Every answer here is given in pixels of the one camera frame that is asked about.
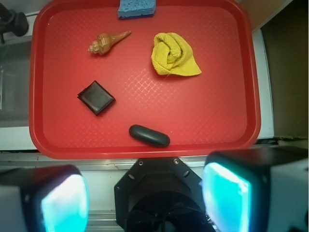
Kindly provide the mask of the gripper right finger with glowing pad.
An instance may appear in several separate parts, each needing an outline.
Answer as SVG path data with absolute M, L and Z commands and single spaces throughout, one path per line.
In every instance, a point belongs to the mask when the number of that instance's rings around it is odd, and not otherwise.
M 306 232 L 309 152 L 277 146 L 215 151 L 202 171 L 206 216 L 217 232 Z

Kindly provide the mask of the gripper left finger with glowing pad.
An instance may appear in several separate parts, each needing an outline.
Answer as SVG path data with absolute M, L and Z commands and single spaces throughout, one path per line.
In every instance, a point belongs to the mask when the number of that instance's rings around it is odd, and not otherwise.
M 87 181 L 75 166 L 0 172 L 2 232 L 84 232 L 88 216 Z

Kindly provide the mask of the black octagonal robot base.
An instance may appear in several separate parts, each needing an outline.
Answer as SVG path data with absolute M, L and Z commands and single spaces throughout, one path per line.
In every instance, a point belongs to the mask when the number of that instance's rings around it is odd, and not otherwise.
M 139 159 L 114 186 L 126 232 L 212 232 L 201 178 L 179 158 Z

